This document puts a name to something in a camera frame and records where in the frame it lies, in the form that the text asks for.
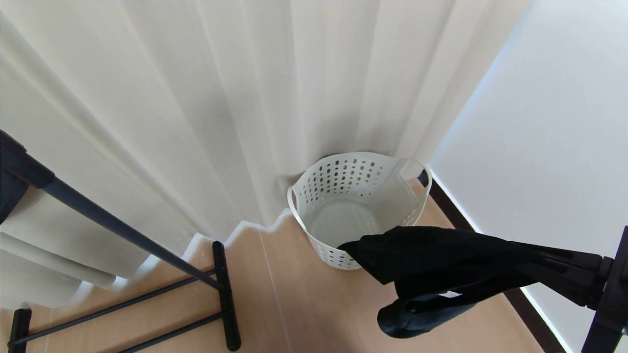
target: wall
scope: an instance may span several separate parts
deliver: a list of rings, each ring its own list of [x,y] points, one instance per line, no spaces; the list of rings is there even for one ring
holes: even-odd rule
[[[628,224],[626,18],[626,2],[531,3],[430,161],[480,231],[614,256]],[[528,289],[580,352],[593,312]]]

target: beige curtain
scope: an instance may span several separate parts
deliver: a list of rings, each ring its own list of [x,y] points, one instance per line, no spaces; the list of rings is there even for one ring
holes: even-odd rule
[[[224,240],[242,220],[272,224],[322,156],[425,162],[526,3],[3,1],[0,127],[182,254],[196,232]],[[27,196],[3,232],[89,268],[82,279],[128,277],[146,259],[47,195]]]

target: light brown floor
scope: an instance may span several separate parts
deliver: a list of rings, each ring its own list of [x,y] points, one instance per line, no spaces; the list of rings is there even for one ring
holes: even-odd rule
[[[451,227],[431,199],[421,225]],[[210,243],[203,243],[192,263],[211,268]],[[322,263],[292,217],[272,233],[246,229],[227,250],[238,324],[240,352],[468,352],[540,353],[540,346],[504,295],[413,339],[392,339],[376,322],[378,309],[396,295],[364,270],[341,271]],[[94,288],[80,305],[54,310],[34,307],[31,331],[62,323],[184,278],[160,263],[149,275],[120,293]],[[219,311],[217,292],[192,283],[70,329],[36,339],[29,353],[116,352]],[[11,312],[2,312],[2,342],[10,331]],[[212,322],[143,352],[227,352],[222,322]]]

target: white plastic basket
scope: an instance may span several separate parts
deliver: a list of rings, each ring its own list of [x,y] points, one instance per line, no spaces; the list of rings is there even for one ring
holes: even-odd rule
[[[427,187],[412,188],[423,170]],[[431,183],[430,169],[414,159],[344,153],[309,167],[288,189],[288,205],[321,260],[338,269],[358,269],[337,247],[397,225],[413,225]]]

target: clothes rack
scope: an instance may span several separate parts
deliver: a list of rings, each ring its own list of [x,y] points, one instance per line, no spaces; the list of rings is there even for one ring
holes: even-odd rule
[[[24,146],[19,144],[15,139],[9,136],[9,134],[2,130],[0,130],[0,166],[3,175],[15,177],[17,182],[24,183],[27,185],[26,187],[35,187],[43,190],[90,220],[93,220],[102,227],[105,227],[117,236],[135,244],[141,249],[157,256],[161,260],[191,276],[185,280],[154,290],[150,293],[140,295],[136,298],[33,334],[28,333],[31,310],[18,309],[13,314],[11,336],[9,338],[9,342],[7,343],[9,353],[26,353],[26,345],[33,339],[44,337],[54,332],[67,329],[111,312],[115,312],[116,310],[126,308],[130,305],[140,303],[194,281],[201,281],[219,292],[220,311],[218,313],[205,317],[184,327],[180,327],[174,331],[168,332],[167,334],[160,335],[159,337],[155,337],[147,340],[146,342],[124,349],[120,351],[120,353],[137,352],[218,319],[222,319],[223,322],[227,348],[231,351],[236,351],[240,348],[240,333],[238,331],[236,311],[234,308],[229,274],[227,271],[225,250],[222,243],[215,241],[212,244],[212,250],[214,253],[214,269],[205,272],[201,271],[200,269],[182,260],[177,255],[169,252],[163,246],[160,246],[156,242],[152,241],[150,238],[146,237],[130,225],[124,223],[102,207],[98,206],[80,192],[74,190],[70,185],[64,183],[55,176],[54,172],[31,157],[26,152],[26,148]],[[3,194],[3,198],[7,197],[7,190],[3,190]],[[17,201],[19,201],[22,195],[23,193],[18,195],[16,199],[11,200],[13,207],[17,204]],[[212,274],[216,275],[216,279],[210,277]]]

